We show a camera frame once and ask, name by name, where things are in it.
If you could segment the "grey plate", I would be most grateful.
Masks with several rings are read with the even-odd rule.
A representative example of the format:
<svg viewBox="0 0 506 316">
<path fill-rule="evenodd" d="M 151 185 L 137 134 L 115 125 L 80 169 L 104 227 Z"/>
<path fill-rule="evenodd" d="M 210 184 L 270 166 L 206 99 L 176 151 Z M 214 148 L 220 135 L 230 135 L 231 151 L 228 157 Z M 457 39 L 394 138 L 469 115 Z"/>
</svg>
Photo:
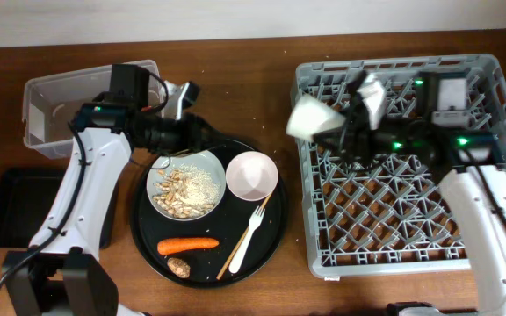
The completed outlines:
<svg viewBox="0 0 506 316">
<path fill-rule="evenodd" d="M 157 180 L 158 176 L 153 176 L 152 173 L 154 171 L 157 171 L 159 169 L 164 169 L 166 171 L 171 171 L 175 167 L 181 167 L 182 165 L 194 165 L 196 167 L 199 167 L 201 169 L 206 170 L 207 172 L 210 172 L 216 182 L 218 182 L 221 185 L 222 188 L 222 198 L 226 189 L 226 175 L 225 175 L 225 169 L 222 166 L 220 160 L 210 151 L 203 151 L 198 154 L 191 154 L 185 157 L 160 157 L 158 158 L 150 168 L 146 181 L 145 181 L 145 187 L 146 192 L 148 195 L 148 199 L 152 206 L 163 216 L 167 217 L 168 219 L 173 219 L 169 217 L 165 212 L 160 211 L 158 206 L 155 206 L 151 201 L 151 194 L 152 194 L 152 181 Z M 174 219 L 177 221 L 191 221 L 194 219 Z"/>
</svg>

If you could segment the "small white cup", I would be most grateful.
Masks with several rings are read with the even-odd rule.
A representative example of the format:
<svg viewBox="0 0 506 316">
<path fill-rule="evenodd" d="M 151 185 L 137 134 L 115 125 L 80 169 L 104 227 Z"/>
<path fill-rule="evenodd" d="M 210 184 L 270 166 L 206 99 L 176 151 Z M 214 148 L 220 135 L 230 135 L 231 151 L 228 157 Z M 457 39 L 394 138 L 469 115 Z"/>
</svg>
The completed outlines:
<svg viewBox="0 0 506 316">
<path fill-rule="evenodd" d="M 286 126 L 286 134 L 296 139 L 313 141 L 317 133 L 344 124 L 345 116 L 310 95 L 298 99 Z"/>
</svg>

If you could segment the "pile of food scraps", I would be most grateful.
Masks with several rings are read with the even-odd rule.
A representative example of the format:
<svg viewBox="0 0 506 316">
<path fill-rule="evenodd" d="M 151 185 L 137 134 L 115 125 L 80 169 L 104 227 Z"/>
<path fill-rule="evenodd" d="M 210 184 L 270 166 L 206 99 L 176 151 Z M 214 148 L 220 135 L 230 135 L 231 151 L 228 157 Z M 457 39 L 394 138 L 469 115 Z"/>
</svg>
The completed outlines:
<svg viewBox="0 0 506 316">
<path fill-rule="evenodd" d="M 152 181 L 151 201 L 173 219 L 194 219 L 208 214 L 222 198 L 221 185 L 210 172 L 194 165 L 171 171 L 159 169 Z"/>
</svg>

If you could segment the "pink bowl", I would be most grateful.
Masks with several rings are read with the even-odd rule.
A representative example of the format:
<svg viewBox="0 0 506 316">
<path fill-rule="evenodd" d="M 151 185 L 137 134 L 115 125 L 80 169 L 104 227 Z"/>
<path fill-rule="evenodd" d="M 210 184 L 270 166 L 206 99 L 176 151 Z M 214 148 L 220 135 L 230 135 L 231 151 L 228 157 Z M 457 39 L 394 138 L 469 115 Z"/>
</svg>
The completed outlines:
<svg viewBox="0 0 506 316">
<path fill-rule="evenodd" d="M 266 154 L 247 151 L 233 158 L 226 168 L 230 191 L 245 201 L 267 198 L 278 184 L 276 163 Z"/>
</svg>

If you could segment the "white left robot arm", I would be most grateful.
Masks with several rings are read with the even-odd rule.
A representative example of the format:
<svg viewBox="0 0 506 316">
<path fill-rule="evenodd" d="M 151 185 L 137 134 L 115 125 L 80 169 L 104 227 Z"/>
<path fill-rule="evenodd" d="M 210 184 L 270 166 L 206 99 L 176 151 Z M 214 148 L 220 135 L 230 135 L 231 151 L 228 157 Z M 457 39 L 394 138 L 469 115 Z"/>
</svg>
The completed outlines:
<svg viewBox="0 0 506 316">
<path fill-rule="evenodd" d="M 199 153 L 224 136 L 192 113 L 160 118 L 137 104 L 84 104 L 69 128 L 72 154 L 53 205 L 26 251 L 4 258 L 0 290 L 17 315 L 131 315 L 98 261 L 119 176 L 136 148 L 160 156 Z"/>
</svg>

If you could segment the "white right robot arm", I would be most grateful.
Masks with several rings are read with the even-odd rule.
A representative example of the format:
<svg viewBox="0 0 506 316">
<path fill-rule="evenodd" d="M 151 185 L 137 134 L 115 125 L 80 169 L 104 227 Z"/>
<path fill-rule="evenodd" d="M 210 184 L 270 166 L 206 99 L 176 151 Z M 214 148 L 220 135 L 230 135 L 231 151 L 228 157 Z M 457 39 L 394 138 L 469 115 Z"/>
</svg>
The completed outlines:
<svg viewBox="0 0 506 316">
<path fill-rule="evenodd" d="M 480 312 L 506 315 L 506 169 L 495 136 L 470 128 L 461 73 L 421 72 L 412 118 L 387 114 L 387 89 L 361 71 L 347 84 L 343 123 L 314 141 L 345 164 L 375 169 L 380 155 L 414 155 L 430 171 L 466 247 Z"/>
</svg>

